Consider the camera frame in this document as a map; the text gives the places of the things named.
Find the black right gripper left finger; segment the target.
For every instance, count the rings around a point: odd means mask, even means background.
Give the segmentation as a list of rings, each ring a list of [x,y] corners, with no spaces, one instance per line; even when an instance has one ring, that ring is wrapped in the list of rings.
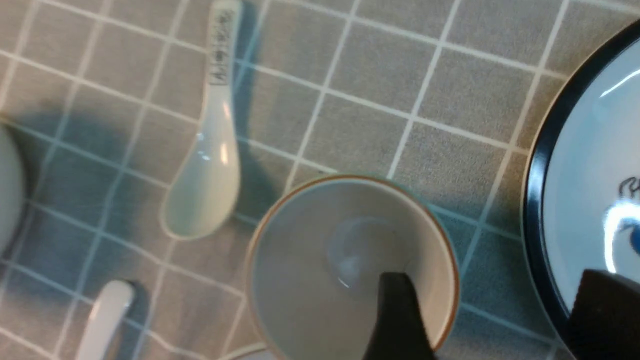
[[[364,360],[435,360],[410,277],[384,272],[379,277],[377,313]]]

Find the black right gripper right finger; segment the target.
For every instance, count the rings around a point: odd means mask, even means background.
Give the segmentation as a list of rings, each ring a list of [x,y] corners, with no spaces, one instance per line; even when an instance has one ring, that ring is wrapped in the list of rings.
[[[566,335],[576,360],[638,360],[639,283],[601,269],[583,271]]]

